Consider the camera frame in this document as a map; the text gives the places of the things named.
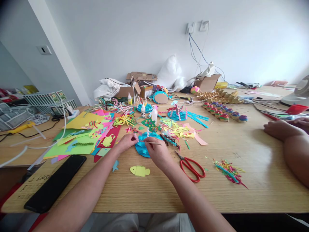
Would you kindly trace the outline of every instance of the forearm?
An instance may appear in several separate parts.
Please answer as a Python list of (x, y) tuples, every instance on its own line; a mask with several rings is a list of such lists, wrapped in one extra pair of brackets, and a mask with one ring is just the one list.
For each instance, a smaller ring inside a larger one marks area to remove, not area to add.
[(195, 231), (235, 231), (176, 163), (162, 171), (174, 185)]
[(119, 155), (120, 151), (115, 147), (101, 158), (37, 226), (35, 231), (80, 231), (92, 213)]
[(284, 141), (284, 158), (297, 178), (309, 188), (309, 136), (292, 136)]

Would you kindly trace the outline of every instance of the glue bottle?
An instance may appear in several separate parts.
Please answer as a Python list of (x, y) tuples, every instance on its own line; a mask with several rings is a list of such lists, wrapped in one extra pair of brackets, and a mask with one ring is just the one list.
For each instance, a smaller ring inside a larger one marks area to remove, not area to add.
[(146, 111), (145, 106), (144, 106), (144, 104), (142, 104), (142, 107), (141, 107), (141, 116), (142, 117), (145, 117), (145, 111)]
[(130, 93), (128, 95), (128, 104), (132, 105), (132, 97), (131, 97)]
[(158, 119), (158, 111), (156, 108), (153, 108), (151, 112), (151, 120), (155, 121), (155, 124), (157, 124), (157, 119)]

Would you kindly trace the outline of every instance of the scissors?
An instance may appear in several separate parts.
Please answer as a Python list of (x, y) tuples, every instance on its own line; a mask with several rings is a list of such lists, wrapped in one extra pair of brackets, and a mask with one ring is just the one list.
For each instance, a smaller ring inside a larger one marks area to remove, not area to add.
[[(180, 167), (181, 169), (183, 170), (183, 172), (186, 174), (186, 172), (184, 171), (183, 169), (183, 165), (186, 166), (195, 176), (196, 176), (196, 180), (194, 179), (191, 179), (187, 174), (187, 177), (189, 177), (189, 179), (192, 181), (192, 182), (195, 182), (195, 183), (198, 183), (200, 181), (200, 178), (204, 178), (206, 176), (205, 174), (205, 171), (204, 169), (201, 167), (201, 165), (198, 164), (198, 162), (192, 160), (192, 159), (189, 159), (187, 157), (182, 157), (178, 152), (175, 151), (175, 153), (179, 156), (180, 158)], [(199, 174), (193, 167), (192, 165), (189, 163), (189, 161), (191, 161), (192, 163), (195, 163), (201, 170), (202, 170), (202, 175)]]

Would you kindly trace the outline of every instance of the cardboard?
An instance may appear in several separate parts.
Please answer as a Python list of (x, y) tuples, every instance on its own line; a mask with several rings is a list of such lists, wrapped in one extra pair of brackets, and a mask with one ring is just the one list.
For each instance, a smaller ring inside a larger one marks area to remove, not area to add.
[(152, 95), (152, 86), (151, 85), (140, 85), (141, 93), (139, 94), (142, 98), (147, 98)]
[(221, 74), (213, 74), (211, 77), (202, 77), (195, 80), (195, 86), (199, 87), (202, 92), (211, 92), (216, 86), (216, 83)]
[(126, 76), (127, 80), (130, 80), (129, 82), (138, 82), (138, 81), (156, 81), (157, 75), (150, 74), (150, 73), (143, 73), (143, 72), (131, 72), (128, 73)]
[(119, 102), (128, 103), (128, 95), (132, 97), (132, 103), (136, 104), (138, 95), (141, 93), (139, 85), (136, 83), (134, 86), (130, 87), (120, 87), (119, 93), (115, 96)]

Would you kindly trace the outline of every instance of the black smartphone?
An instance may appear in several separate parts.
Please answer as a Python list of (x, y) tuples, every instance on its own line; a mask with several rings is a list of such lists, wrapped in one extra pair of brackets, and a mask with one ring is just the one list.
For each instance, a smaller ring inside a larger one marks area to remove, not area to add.
[(63, 165), (40, 187), (40, 189), (26, 202), (25, 209), (35, 213), (46, 213), (74, 175), (86, 161), (86, 156), (71, 155)]

